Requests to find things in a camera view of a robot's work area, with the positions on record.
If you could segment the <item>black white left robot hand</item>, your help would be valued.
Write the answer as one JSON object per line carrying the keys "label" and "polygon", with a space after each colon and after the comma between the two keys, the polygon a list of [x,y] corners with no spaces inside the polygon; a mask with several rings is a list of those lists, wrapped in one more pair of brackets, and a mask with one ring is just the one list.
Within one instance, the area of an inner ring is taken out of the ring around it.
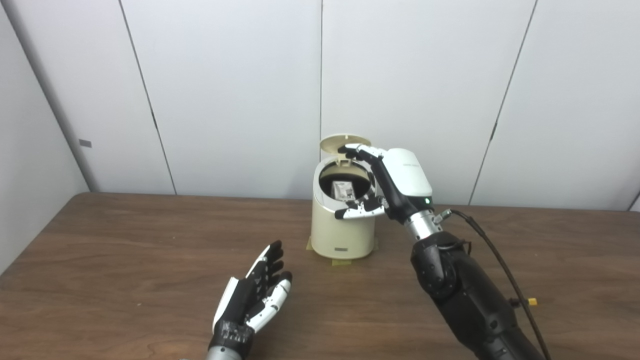
{"label": "black white left robot hand", "polygon": [[288,298],[293,274],[284,269],[281,240],[266,246],[242,278],[231,276],[212,322],[207,360],[246,360],[258,332]]}

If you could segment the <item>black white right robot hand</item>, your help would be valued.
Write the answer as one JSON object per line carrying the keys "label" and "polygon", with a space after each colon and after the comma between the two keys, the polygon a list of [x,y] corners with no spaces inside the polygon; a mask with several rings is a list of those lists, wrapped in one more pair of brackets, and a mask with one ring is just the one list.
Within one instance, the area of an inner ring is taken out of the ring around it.
{"label": "black white right robot hand", "polygon": [[404,148],[384,150],[363,143],[348,143],[338,148],[346,158],[366,162],[382,196],[350,205],[334,213],[334,218],[358,219],[386,214],[400,224],[411,216],[434,209],[433,189],[416,155]]}

